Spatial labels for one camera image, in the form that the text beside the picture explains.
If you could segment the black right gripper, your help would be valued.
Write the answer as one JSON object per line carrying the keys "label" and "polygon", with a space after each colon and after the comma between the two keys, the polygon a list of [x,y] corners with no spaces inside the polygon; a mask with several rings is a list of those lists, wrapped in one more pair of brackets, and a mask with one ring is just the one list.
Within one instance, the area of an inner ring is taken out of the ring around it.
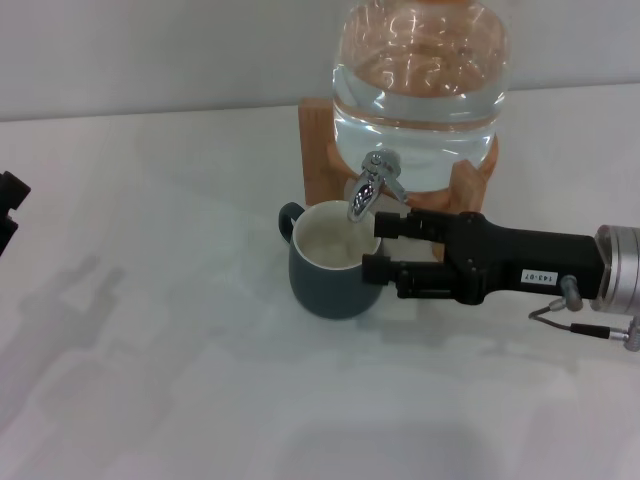
{"label": "black right gripper", "polygon": [[377,212],[374,236],[445,241],[446,265],[363,256],[363,282],[393,283],[401,299],[453,298],[465,305],[479,305],[496,291],[559,296],[560,280],[573,276],[580,295],[591,300],[605,270],[592,237],[501,227],[479,213],[411,210],[401,216]]}

